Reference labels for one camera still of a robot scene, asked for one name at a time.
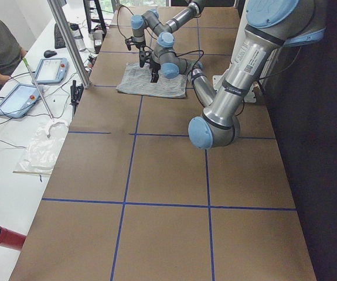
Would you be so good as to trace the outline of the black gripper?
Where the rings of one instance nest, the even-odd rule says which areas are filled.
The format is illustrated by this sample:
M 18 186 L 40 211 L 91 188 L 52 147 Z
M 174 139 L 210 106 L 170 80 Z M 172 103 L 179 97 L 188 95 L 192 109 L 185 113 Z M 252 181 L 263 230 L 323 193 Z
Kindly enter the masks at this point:
M 151 69 L 151 83 L 157 83 L 159 80 L 159 70 L 161 69 L 161 65 L 154 60 L 150 60 L 149 68 Z
M 150 63 L 152 52 L 151 51 L 145 51 L 145 47 L 146 47 L 145 41 L 135 42 L 134 44 L 135 44 L 135 47 L 139 50 L 139 66 L 141 68 L 143 68 L 143 66 L 146 63 L 148 63 L 148 64 Z

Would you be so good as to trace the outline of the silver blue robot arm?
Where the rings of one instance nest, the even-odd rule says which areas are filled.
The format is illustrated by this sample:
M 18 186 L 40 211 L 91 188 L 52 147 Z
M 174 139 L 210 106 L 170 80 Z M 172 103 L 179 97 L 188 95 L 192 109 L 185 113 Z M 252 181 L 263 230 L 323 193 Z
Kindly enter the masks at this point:
M 201 14 L 204 1 L 190 1 L 176 17 L 162 24 L 158 14 L 143 14 L 146 27 L 157 34 L 153 61 L 166 78 L 190 75 L 191 83 L 204 106 L 201 116 L 188 126 L 189 139 L 199 149 L 231 144 L 240 133 L 236 110 L 253 83 L 259 80 L 271 52 L 283 46 L 302 46 L 320 41 L 325 32 L 327 1 L 249 1 L 245 7 L 245 39 L 222 84 L 214 90 L 194 62 L 177 57 L 173 33 Z
M 151 67 L 171 63 L 176 73 L 184 74 L 192 68 L 202 69 L 201 62 L 178 57 L 173 49 L 175 38 L 173 33 L 179 30 L 188 21 L 201 15 L 205 8 L 205 1 L 189 1 L 188 6 L 166 23 L 159 20 L 156 9 L 150 9 L 143 15 L 133 15 L 131 27 L 133 35 L 125 41 L 128 49 L 135 45 L 139 49 L 139 66 L 149 63 Z M 156 45 L 151 54 L 146 47 L 145 30 L 150 29 L 157 36 Z

